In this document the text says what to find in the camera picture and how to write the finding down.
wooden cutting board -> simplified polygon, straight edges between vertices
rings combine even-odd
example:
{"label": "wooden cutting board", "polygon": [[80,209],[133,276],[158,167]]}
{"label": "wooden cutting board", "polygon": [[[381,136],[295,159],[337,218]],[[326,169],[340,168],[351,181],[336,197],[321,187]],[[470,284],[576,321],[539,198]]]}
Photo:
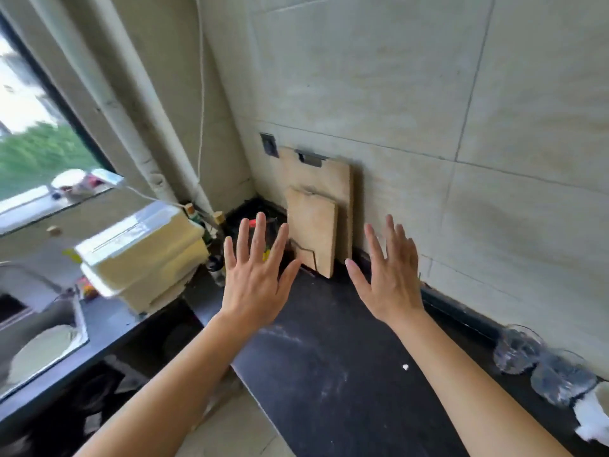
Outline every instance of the wooden cutting board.
{"label": "wooden cutting board", "polygon": [[321,195],[287,188],[287,223],[296,255],[305,266],[330,278],[334,271],[338,205]]}
{"label": "wooden cutting board", "polygon": [[351,258],[353,248],[353,171],[351,166],[346,162],[333,159],[321,160],[321,166],[312,166],[306,163],[305,157],[300,156],[289,147],[280,147],[278,152],[286,187],[293,186],[336,202],[339,208],[336,258],[340,262]]}

left hand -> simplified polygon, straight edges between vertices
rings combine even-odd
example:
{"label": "left hand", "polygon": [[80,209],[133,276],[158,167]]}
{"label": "left hand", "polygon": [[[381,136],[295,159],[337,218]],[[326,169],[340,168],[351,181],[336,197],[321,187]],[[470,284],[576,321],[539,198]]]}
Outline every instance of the left hand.
{"label": "left hand", "polygon": [[300,260],[293,260],[279,277],[279,263],[289,234],[287,223],[279,228],[266,261],[263,261],[266,217],[262,212],[256,215],[251,251],[247,246],[249,228],[249,220],[244,218],[239,226],[236,257],[232,238],[227,237],[224,241],[226,287],[219,315],[231,318],[240,328],[253,334],[273,322],[285,305]]}

white container lid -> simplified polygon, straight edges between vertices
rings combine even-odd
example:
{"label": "white container lid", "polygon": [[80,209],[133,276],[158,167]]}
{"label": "white container lid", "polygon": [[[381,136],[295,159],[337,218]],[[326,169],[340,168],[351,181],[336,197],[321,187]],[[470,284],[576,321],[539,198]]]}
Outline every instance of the white container lid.
{"label": "white container lid", "polygon": [[178,207],[153,202],[75,247],[83,263],[115,290],[126,289],[201,240],[203,227]]}

right hand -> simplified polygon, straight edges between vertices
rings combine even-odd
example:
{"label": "right hand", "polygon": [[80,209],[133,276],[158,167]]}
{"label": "right hand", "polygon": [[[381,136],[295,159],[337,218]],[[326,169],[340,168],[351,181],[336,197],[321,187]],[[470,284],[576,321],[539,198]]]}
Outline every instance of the right hand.
{"label": "right hand", "polygon": [[370,313],[391,327],[393,321],[424,310],[415,242],[406,238],[401,224],[394,228],[391,215],[387,215],[386,221],[386,258],[375,230],[369,224],[364,227],[372,263],[370,284],[353,260],[346,260],[345,264],[357,294]]}

stainless steel sink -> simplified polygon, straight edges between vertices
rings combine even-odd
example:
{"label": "stainless steel sink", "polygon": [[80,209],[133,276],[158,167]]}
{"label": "stainless steel sink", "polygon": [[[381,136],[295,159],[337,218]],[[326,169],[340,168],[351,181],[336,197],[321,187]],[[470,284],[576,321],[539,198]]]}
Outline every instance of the stainless steel sink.
{"label": "stainless steel sink", "polygon": [[[13,357],[19,353],[30,340],[43,331],[56,325],[74,327],[75,336],[70,349],[58,353],[57,358],[16,384],[7,384],[10,365]],[[40,313],[26,310],[9,320],[0,323],[0,401],[28,384],[45,370],[69,356],[75,350],[89,341],[85,318],[80,307],[80,298],[75,288],[65,289],[60,295]]]}

